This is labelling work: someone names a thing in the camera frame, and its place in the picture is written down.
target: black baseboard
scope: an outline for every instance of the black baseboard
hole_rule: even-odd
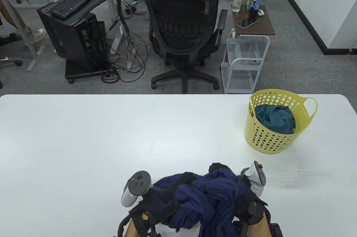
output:
[[[349,49],[329,49],[294,0],[288,0],[324,55],[347,55]]]

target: keyboard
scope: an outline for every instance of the keyboard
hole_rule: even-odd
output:
[[[90,0],[58,0],[50,8],[49,12],[51,15],[59,17],[61,19],[66,19],[70,15],[77,12],[82,5]]]

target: sneaker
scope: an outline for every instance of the sneaker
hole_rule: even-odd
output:
[[[45,29],[38,29],[38,30],[31,31],[31,34],[29,35],[30,43],[35,44],[41,41],[43,38],[45,38],[45,36],[46,36]]]

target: teal cloth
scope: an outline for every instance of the teal cloth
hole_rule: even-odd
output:
[[[295,118],[289,107],[281,105],[260,105],[255,108],[258,121],[269,130],[290,135],[296,127]]]

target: gray carpet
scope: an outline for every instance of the gray carpet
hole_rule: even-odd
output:
[[[31,5],[23,1],[16,5],[25,22],[32,28],[42,27],[36,9],[45,4],[45,0],[29,0]],[[219,11],[229,9],[230,0],[221,0]],[[278,88],[294,93],[333,93],[343,94],[357,110],[357,56],[324,56],[313,38],[300,21],[299,17],[287,0],[264,1],[269,16],[276,31],[276,36],[271,37],[271,44],[265,63],[255,90]],[[144,9],[142,4],[138,11]],[[98,20],[106,22],[106,28],[111,26],[107,3],[98,6],[94,11]],[[4,21],[0,34],[8,35],[14,32],[9,24]],[[142,17],[134,16],[127,22],[129,28],[144,39],[148,40],[148,22]],[[222,60],[224,43],[227,33],[233,28],[232,16],[228,12],[226,29],[222,37],[222,45],[212,59],[206,60],[206,65],[201,70],[214,75],[221,81],[219,66]],[[108,40],[112,42],[114,35],[108,33]],[[164,66],[163,60],[155,53],[151,53],[143,77],[134,83],[104,84],[99,76],[75,80],[68,84],[64,78],[65,60],[54,53],[54,48],[48,36],[37,43],[35,47],[44,45],[45,48],[35,63],[31,72],[26,72],[26,67],[31,60],[30,52],[23,46],[23,42],[14,42],[0,47],[2,56],[22,59],[24,65],[16,67],[13,63],[0,65],[0,79],[4,94],[174,94],[181,93],[181,81],[168,81],[158,83],[158,89],[150,88],[150,79],[171,70],[171,66]],[[125,80],[133,80],[137,75],[121,72]],[[222,93],[214,91],[212,85],[199,81],[189,81],[189,93],[211,94]]]

